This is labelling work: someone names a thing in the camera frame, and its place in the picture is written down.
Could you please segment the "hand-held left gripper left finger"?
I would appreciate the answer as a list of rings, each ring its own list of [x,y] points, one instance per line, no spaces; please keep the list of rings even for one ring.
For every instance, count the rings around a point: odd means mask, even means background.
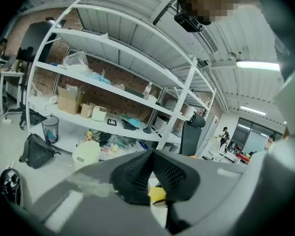
[[[148,180],[153,169],[153,151],[132,154],[132,158],[119,164],[110,175],[110,183],[118,196],[132,205],[149,205]]]

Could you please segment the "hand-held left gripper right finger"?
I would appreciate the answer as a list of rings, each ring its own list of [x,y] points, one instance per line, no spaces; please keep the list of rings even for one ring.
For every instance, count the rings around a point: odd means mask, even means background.
[[[166,202],[189,200],[197,191],[200,175],[187,156],[164,150],[152,151],[152,172],[166,193]]]

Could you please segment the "yellow banana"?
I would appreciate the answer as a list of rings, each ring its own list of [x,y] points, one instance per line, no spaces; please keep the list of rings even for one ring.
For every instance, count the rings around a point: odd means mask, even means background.
[[[166,192],[162,187],[151,187],[148,196],[154,203],[166,200]]]

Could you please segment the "black high-back office chair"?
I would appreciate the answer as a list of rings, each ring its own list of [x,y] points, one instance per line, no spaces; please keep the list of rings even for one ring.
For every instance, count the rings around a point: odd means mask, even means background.
[[[183,124],[179,154],[193,156],[196,154],[199,138],[206,120],[194,112],[190,120]]]

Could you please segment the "cream plastic bin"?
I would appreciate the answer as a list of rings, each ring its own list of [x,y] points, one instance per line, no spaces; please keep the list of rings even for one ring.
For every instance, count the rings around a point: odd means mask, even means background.
[[[97,163],[101,148],[96,141],[82,142],[72,153],[72,158],[76,170],[79,170],[87,165]]]

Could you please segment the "white refrigerator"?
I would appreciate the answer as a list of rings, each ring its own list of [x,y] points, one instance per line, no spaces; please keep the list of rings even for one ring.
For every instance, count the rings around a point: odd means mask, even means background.
[[[219,122],[218,116],[209,114],[209,116],[206,119],[206,124],[204,128],[202,129],[202,132],[198,141],[197,151],[195,154],[197,157],[200,157],[208,141],[210,140],[211,137],[213,137],[216,127],[218,125],[218,122]]]

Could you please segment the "teal fabric item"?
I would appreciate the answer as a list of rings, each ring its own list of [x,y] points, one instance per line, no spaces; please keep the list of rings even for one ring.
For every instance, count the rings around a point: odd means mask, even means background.
[[[132,118],[127,115],[120,115],[121,123],[124,129],[127,130],[136,130],[136,129],[144,129],[146,126],[137,118]]]

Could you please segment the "white plastic container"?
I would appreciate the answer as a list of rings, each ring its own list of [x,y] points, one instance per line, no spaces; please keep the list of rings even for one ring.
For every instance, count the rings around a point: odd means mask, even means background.
[[[106,108],[95,105],[92,111],[91,119],[95,121],[104,121],[106,113]]]

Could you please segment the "small cardboard box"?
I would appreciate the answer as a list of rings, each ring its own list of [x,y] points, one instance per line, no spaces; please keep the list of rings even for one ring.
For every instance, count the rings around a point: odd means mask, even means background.
[[[81,117],[90,118],[95,105],[93,103],[82,103],[81,104]]]

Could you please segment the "black mesh waste bin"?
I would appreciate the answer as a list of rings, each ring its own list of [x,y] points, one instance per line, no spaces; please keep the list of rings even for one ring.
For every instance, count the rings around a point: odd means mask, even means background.
[[[55,144],[59,140],[59,118],[53,115],[45,116],[41,125],[45,141]]]

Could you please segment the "black backpack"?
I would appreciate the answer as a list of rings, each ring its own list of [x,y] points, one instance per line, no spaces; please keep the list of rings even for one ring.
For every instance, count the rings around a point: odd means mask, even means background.
[[[60,154],[60,152],[54,151],[50,144],[37,134],[30,134],[24,143],[23,154],[19,157],[19,162],[38,169],[49,162],[55,154]]]

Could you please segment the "large cardboard box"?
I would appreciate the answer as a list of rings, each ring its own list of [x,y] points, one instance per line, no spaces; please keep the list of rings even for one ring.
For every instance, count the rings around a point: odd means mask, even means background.
[[[58,109],[70,114],[77,114],[81,110],[84,93],[79,90],[68,90],[58,87]]]

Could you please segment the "long ceiling light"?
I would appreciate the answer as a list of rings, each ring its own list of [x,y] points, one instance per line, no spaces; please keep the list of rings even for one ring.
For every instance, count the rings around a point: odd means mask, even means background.
[[[243,111],[252,112],[252,113],[255,113],[255,114],[258,114],[258,115],[261,115],[261,116],[265,116],[266,115],[265,112],[262,112],[262,111],[259,111],[259,110],[255,110],[255,109],[251,109],[251,108],[244,107],[244,106],[241,106],[240,109],[243,110]]]
[[[236,62],[236,66],[239,69],[260,69],[269,71],[280,71],[280,66],[277,63],[263,62],[263,61],[244,61],[240,60]]]

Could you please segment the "ceiling air vent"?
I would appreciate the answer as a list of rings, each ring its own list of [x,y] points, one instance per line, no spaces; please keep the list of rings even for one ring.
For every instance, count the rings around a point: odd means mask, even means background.
[[[208,45],[213,53],[216,53],[219,50],[213,37],[204,26],[202,26],[200,30],[200,36],[204,39],[205,43]]]

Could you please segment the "white desk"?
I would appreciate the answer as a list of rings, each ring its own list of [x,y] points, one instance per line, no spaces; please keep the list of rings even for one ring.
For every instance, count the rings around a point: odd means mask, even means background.
[[[23,96],[22,93],[22,79],[24,73],[23,72],[16,72],[16,71],[3,71],[0,75],[0,114],[3,115],[3,82],[5,77],[15,77],[19,78],[18,87],[17,87],[17,107],[20,108],[20,104],[23,102],[21,99]]]

